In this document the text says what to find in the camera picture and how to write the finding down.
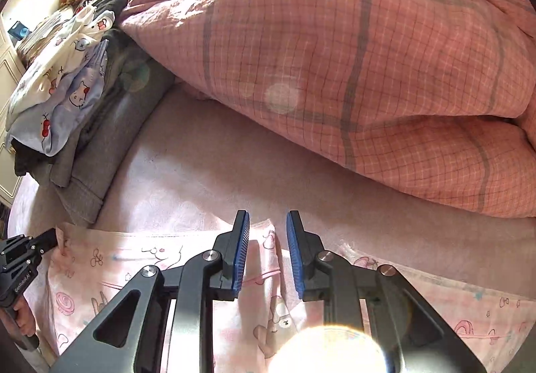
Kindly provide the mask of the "left hand on handle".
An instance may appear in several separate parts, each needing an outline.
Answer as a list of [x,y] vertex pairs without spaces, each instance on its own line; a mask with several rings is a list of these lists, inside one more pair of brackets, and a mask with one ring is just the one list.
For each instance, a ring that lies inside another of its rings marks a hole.
[[36,334],[36,319],[24,296],[14,303],[15,321],[20,331],[27,337]]

